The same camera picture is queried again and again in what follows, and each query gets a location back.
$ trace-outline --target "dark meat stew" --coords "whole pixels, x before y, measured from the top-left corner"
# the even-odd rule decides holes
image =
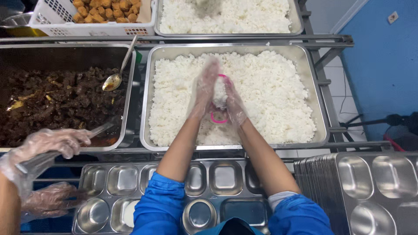
[[[117,69],[91,67],[88,71],[16,70],[8,78],[11,97],[0,111],[0,146],[18,147],[25,138],[42,128],[92,130],[115,115],[122,116],[128,74],[112,92],[102,84]],[[110,146],[120,134],[120,126],[101,133],[91,146]]]

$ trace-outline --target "metal tongs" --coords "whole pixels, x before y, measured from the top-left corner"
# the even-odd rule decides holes
[[[111,128],[112,126],[118,123],[120,118],[113,117],[109,122],[105,123],[102,126],[99,126],[93,129],[90,139],[98,135],[99,133]],[[57,156],[61,155],[58,151],[49,151],[46,153],[41,153],[35,157],[20,162],[15,165],[15,167],[21,171],[23,174],[34,174],[35,178],[40,176],[47,168],[51,167],[54,164],[54,160]]]

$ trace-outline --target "steamed rice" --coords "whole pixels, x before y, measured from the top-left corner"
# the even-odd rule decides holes
[[[162,33],[290,33],[288,0],[163,0]]]
[[[186,120],[192,81],[200,74],[206,58],[213,55],[222,73],[234,82],[248,117],[268,143],[307,143],[316,131],[307,106],[305,90],[291,60],[274,51],[259,55],[202,54],[178,56],[155,62],[154,98],[150,112],[150,138],[158,146],[169,146]],[[238,144],[230,124],[216,124],[210,115],[201,122],[198,145]]]

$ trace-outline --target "white plastic basket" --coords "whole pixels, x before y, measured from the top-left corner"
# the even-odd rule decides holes
[[[72,0],[39,0],[29,26],[40,29],[49,36],[152,36],[155,35],[156,6],[157,0],[152,0],[149,23],[76,24],[73,22],[73,15],[77,13],[77,9]]]

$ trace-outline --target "electrical outlet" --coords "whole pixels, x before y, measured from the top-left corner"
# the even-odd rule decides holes
[[[389,24],[392,24],[395,20],[397,20],[399,18],[398,13],[396,11],[394,11],[388,18],[387,20],[389,21]]]

